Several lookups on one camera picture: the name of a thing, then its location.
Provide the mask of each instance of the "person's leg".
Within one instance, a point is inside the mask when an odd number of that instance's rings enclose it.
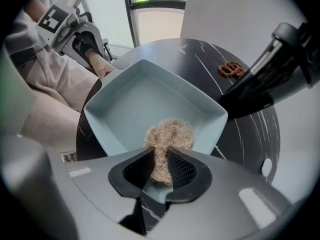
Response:
[[[51,96],[32,89],[36,102],[25,120],[21,134],[61,155],[76,152],[80,113]]]
[[[72,109],[80,112],[98,77],[48,46],[39,51],[37,57],[27,82],[62,103],[63,98]]]

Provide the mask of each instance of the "white pants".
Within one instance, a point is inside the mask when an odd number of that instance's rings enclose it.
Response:
[[[75,60],[48,46],[37,52],[26,79],[36,102],[21,133],[62,155],[74,153],[80,111],[97,79]]]

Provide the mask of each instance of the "round table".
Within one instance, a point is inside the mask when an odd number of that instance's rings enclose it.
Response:
[[[185,38],[163,39],[144,44],[117,59],[113,65],[118,70],[123,70],[140,59],[147,59],[170,70],[215,101],[237,81],[235,78],[221,76],[218,72],[220,65],[233,61],[248,69],[239,58],[218,46]],[[100,88],[101,82],[98,80],[84,104]],[[76,152],[79,161],[107,156],[93,134],[83,110],[78,123]],[[228,120],[211,155],[244,166],[271,183],[276,173],[279,152],[279,124],[276,110],[271,106],[242,118]],[[268,177],[263,177],[261,168],[266,158],[271,159],[272,169]],[[150,227],[157,223],[165,211],[163,207],[159,209],[159,205],[155,205],[152,200],[148,200],[143,207],[151,215],[147,223]]]

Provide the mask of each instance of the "black marble table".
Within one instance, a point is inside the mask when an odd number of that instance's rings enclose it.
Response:
[[[148,59],[187,80],[212,99],[219,97],[237,79],[219,74],[218,67],[233,61],[248,69],[239,58],[213,44],[185,38],[154,41],[135,48],[114,62],[123,70],[140,59]],[[85,104],[101,88],[98,80]],[[78,160],[107,156],[93,134],[82,110],[76,136]],[[242,118],[228,120],[212,156],[230,160],[271,183],[277,169],[280,153],[280,130],[275,108],[269,107]],[[272,161],[271,173],[263,177],[261,168],[266,158]],[[165,213],[165,206],[144,194],[142,208],[146,230],[150,231]]]

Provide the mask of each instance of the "person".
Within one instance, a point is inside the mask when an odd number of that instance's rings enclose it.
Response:
[[[47,11],[40,0],[30,0],[5,38],[9,54],[34,47],[37,59],[25,81],[36,96],[21,134],[61,155],[76,152],[80,112],[98,77],[72,58],[56,53],[35,29]]]

